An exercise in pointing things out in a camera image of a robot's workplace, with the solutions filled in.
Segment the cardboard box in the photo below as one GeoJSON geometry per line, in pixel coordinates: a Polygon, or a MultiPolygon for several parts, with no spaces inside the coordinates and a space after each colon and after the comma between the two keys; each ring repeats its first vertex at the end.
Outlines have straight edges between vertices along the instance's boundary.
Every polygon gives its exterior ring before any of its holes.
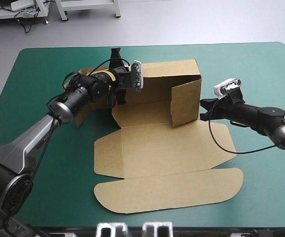
{"type": "MultiPolygon", "coordinates": [[[[234,155],[218,148],[207,122],[197,120],[202,79],[196,61],[143,67],[142,92],[128,90],[127,103],[112,109],[120,130],[95,142],[95,172],[125,178],[98,184],[94,190],[98,201],[111,211],[132,213],[232,198],[243,174],[239,169],[210,170],[234,155]],[[163,194],[170,197],[165,202],[163,194]]],[[[212,129],[223,147],[235,150],[225,125],[212,123],[212,129]]]]}

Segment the green table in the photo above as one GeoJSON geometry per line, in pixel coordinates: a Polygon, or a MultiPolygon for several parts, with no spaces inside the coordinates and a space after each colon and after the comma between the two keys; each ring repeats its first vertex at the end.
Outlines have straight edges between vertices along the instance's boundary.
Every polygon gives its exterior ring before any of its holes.
{"type": "MultiPolygon", "coordinates": [[[[214,97],[217,83],[240,78],[248,104],[285,109],[285,46],[281,43],[122,47],[121,55],[144,63],[195,58],[203,75],[202,98],[214,97]]],[[[110,47],[21,51],[0,96],[0,145],[45,115],[45,102],[62,91],[67,73],[94,67],[109,57],[110,47]]],[[[229,128],[237,151],[271,145],[268,138],[248,128],[229,128]]],[[[98,222],[141,226],[145,221],[199,227],[285,226],[285,151],[277,148],[236,156],[217,167],[238,167],[244,172],[241,190],[229,201],[128,215],[104,209],[93,188],[116,179],[94,173],[93,144],[117,129],[109,110],[92,112],[80,127],[72,123],[58,129],[18,218],[35,226],[95,226],[98,222]]]]}

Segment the black cable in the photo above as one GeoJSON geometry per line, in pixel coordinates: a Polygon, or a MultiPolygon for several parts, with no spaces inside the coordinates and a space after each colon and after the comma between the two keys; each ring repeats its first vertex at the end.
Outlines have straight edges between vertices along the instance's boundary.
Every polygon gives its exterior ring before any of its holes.
{"type": "Polygon", "coordinates": [[[277,147],[279,145],[281,145],[283,142],[279,142],[277,144],[274,144],[272,146],[269,146],[269,147],[264,147],[264,148],[260,148],[260,149],[257,149],[257,150],[253,150],[253,151],[249,151],[249,152],[233,152],[233,151],[229,151],[225,148],[223,148],[215,139],[214,135],[213,135],[213,132],[212,132],[212,128],[211,128],[211,119],[212,119],[212,114],[214,112],[214,107],[215,107],[215,104],[216,102],[218,101],[215,101],[213,103],[213,107],[212,107],[212,111],[211,111],[211,114],[210,114],[210,119],[208,120],[208,128],[210,130],[210,133],[211,133],[211,136],[212,136],[212,139],[214,140],[214,142],[216,143],[216,145],[221,148],[223,151],[225,152],[228,152],[228,153],[232,153],[232,154],[238,154],[238,155],[244,155],[244,154],[251,154],[251,153],[255,153],[255,152],[260,152],[260,151],[263,151],[263,150],[266,150],[266,149],[270,149],[270,148],[273,148],[273,147],[277,147]]]}
{"type": "Polygon", "coordinates": [[[38,9],[38,10],[36,11],[36,13],[34,14],[33,20],[32,20],[32,22],[31,22],[30,27],[29,27],[28,30],[26,29],[26,27],[25,27],[25,25],[24,25],[23,23],[20,23],[20,25],[23,27],[24,32],[25,32],[26,34],[28,34],[28,33],[31,31],[32,25],[35,25],[35,20],[36,20],[36,18],[38,17],[38,14],[39,14],[39,9],[38,9]]]}
{"type": "Polygon", "coordinates": [[[95,72],[100,66],[102,66],[104,63],[107,63],[107,62],[112,61],[112,60],[115,60],[115,59],[120,59],[120,60],[122,60],[122,61],[125,61],[125,62],[128,64],[128,66],[131,66],[131,64],[130,64],[126,59],[119,58],[119,57],[110,58],[110,59],[105,60],[103,63],[101,63],[101,64],[100,64],[99,66],[97,66],[95,69],[93,69],[92,72],[90,72],[90,73],[88,74],[88,76],[90,76],[92,73],[94,73],[94,72],[95,72]]]}
{"type": "Polygon", "coordinates": [[[65,76],[65,78],[64,78],[64,80],[63,80],[63,84],[62,84],[62,86],[63,86],[63,89],[65,90],[65,92],[67,92],[67,89],[65,88],[65,81],[68,79],[68,78],[70,78],[71,76],[76,76],[76,75],[79,75],[80,73],[79,72],[71,72],[71,73],[68,73],[66,76],[65,76]]]}

